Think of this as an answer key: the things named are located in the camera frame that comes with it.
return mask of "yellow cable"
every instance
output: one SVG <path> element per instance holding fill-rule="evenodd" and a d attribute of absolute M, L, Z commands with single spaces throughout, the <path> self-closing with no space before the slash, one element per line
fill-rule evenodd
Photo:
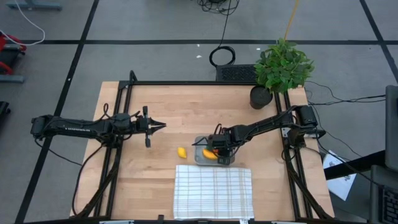
<path fill-rule="evenodd" d="M 299 0 L 296 0 L 296 2 L 294 4 L 292 15 L 290 16 L 289 24 L 287 25 L 287 29 L 286 29 L 286 32 L 285 32 L 285 38 L 284 38 L 285 40 L 286 40 L 287 34 L 289 33 L 290 25 L 292 25 L 294 14 L 296 13 L 296 9 L 297 9 L 298 4 L 299 4 Z"/>

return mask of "gray floor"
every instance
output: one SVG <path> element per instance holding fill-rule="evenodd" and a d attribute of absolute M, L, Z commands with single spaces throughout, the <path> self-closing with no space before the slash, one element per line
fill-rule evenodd
<path fill-rule="evenodd" d="M 21 39 L 40 39 L 40 32 L 0 0 L 0 29 Z M 93 0 L 59 1 L 63 10 L 26 11 L 26 16 L 45 29 L 48 40 L 78 40 Z M 395 0 L 367 0 L 386 40 L 398 40 Z M 241 1 L 229 18 L 226 39 L 277 39 L 284 35 L 291 0 Z M 100 0 L 89 40 L 219 39 L 225 17 L 202 12 L 196 1 Z M 302 0 L 289 34 L 295 40 L 376 40 L 357 0 Z M 236 64 L 253 63 L 257 48 L 265 45 L 231 45 Z M 208 62 L 216 45 L 85 45 L 70 87 L 62 116 L 92 119 L 100 85 L 125 80 L 133 69 L 139 80 L 214 80 Z M 340 98 L 384 93 L 396 85 L 378 45 L 299 45 L 315 59 L 311 80 L 329 86 Z M 30 119 L 52 114 L 70 68 L 76 45 L 36 45 L 16 67 L 26 77 L 23 85 L 0 83 L 0 100 L 11 103 L 10 115 L 0 135 L 0 223 L 15 220 L 40 148 L 29 134 Z M 398 46 L 389 46 L 398 60 Z M 225 63 L 227 52 L 215 55 Z M 332 101 L 330 93 L 308 83 L 312 102 Z M 344 140 L 360 155 L 384 149 L 384 103 L 317 106 L 322 126 Z M 356 158 L 346 146 L 329 136 L 328 149 Z M 55 137 L 51 148 L 81 162 L 86 140 Z M 26 221 L 66 218 L 69 215 L 78 167 L 49 154 Z M 338 217 L 355 219 L 344 212 Z"/>

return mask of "black plant pot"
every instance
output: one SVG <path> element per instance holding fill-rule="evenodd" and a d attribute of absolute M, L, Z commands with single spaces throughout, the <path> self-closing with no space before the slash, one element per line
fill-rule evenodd
<path fill-rule="evenodd" d="M 272 93 L 264 86 L 255 86 L 250 91 L 250 105 L 254 109 L 261 109 L 272 101 Z"/>

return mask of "potted plant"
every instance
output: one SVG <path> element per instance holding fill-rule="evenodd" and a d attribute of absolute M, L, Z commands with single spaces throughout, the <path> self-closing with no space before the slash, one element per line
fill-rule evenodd
<path fill-rule="evenodd" d="M 250 105 L 261 109 L 272 100 L 272 92 L 283 93 L 304 85 L 313 71 L 313 61 L 304 52 L 296 50 L 293 42 L 279 39 L 277 45 L 260 54 L 254 65 L 257 85 L 250 91 Z"/>

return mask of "dish towel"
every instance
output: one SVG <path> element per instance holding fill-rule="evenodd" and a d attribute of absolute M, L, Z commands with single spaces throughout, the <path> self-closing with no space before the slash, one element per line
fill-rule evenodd
<path fill-rule="evenodd" d="M 254 218 L 250 169 L 177 166 L 173 209 L 179 220 Z"/>

